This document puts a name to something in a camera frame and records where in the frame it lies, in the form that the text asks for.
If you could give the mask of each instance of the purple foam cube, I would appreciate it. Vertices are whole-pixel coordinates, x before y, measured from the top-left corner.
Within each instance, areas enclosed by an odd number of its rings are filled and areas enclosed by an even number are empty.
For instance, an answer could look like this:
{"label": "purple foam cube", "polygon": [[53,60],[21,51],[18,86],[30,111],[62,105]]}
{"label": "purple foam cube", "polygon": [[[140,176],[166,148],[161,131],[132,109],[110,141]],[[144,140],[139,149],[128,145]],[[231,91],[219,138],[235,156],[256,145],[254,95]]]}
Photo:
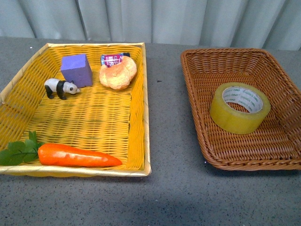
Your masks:
{"label": "purple foam cube", "polygon": [[67,82],[73,81],[78,88],[92,86],[92,70],[86,54],[64,56],[61,72]]}

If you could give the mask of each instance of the packing tape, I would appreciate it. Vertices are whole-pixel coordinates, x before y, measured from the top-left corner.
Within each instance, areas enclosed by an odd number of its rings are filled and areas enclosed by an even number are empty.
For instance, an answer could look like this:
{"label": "packing tape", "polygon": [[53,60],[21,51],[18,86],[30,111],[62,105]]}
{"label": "packing tape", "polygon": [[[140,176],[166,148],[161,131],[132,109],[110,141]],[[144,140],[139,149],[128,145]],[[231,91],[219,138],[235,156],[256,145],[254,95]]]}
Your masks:
{"label": "packing tape", "polygon": [[[249,113],[233,109],[227,103],[243,106]],[[222,129],[235,134],[254,132],[270,112],[268,98],[253,86],[239,82],[219,86],[210,106],[210,116]]]}

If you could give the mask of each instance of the gray tabletop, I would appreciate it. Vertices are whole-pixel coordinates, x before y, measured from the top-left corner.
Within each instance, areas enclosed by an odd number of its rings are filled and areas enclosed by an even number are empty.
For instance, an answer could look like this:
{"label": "gray tabletop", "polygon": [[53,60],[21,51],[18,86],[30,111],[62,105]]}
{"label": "gray tabletop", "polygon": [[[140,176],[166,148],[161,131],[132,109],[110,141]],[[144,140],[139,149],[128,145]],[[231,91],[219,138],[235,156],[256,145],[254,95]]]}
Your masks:
{"label": "gray tabletop", "polygon": [[[0,91],[47,42],[81,41],[0,38]],[[300,225],[301,172],[223,171],[206,163],[180,62],[189,48],[200,47],[146,44],[150,176],[0,175],[0,225]],[[270,53],[301,89],[301,52]]]}

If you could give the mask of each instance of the toy panda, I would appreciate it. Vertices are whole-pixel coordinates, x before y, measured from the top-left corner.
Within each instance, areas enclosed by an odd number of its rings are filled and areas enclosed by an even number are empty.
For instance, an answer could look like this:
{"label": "toy panda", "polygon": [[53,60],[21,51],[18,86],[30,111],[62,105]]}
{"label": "toy panda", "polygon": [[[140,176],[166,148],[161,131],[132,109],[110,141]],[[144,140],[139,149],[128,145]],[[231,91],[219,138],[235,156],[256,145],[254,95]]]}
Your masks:
{"label": "toy panda", "polygon": [[59,79],[48,79],[44,83],[47,97],[49,99],[52,99],[54,96],[52,93],[56,92],[58,97],[61,98],[62,100],[67,99],[66,96],[64,95],[65,93],[71,93],[71,94],[76,94],[80,92],[80,89],[77,88],[76,85],[73,84],[72,82],[67,82],[67,81],[61,81]]}

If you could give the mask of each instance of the green leaf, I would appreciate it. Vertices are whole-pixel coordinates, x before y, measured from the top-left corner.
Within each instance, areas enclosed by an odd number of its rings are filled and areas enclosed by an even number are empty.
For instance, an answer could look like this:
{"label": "green leaf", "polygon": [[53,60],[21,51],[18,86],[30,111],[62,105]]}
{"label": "green leaf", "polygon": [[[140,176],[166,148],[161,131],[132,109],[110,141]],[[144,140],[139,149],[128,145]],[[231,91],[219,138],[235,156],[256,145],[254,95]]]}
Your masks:
{"label": "green leaf", "polygon": [[38,143],[34,142],[32,140],[25,140],[25,146],[28,148],[33,148],[35,150],[38,150]]}
{"label": "green leaf", "polygon": [[33,131],[33,132],[29,131],[28,132],[28,137],[33,142],[37,143],[37,133],[36,133],[36,131]]}
{"label": "green leaf", "polygon": [[11,151],[8,149],[5,149],[0,152],[0,166],[9,166],[7,165],[9,163],[11,157]]}
{"label": "green leaf", "polygon": [[29,131],[29,139],[15,141],[8,144],[8,148],[0,152],[0,165],[16,166],[22,162],[30,162],[37,159],[38,149],[44,143],[37,142],[36,132]]}
{"label": "green leaf", "polygon": [[37,158],[39,158],[37,152],[26,153],[26,155],[23,158],[23,162],[30,162],[30,161],[36,160]]}
{"label": "green leaf", "polygon": [[25,144],[22,141],[10,142],[8,144],[8,150],[10,151],[19,152],[19,151],[23,151],[24,149],[25,149]]}
{"label": "green leaf", "polygon": [[7,166],[16,166],[23,162],[24,154],[16,153],[10,156],[9,161],[7,162]]}

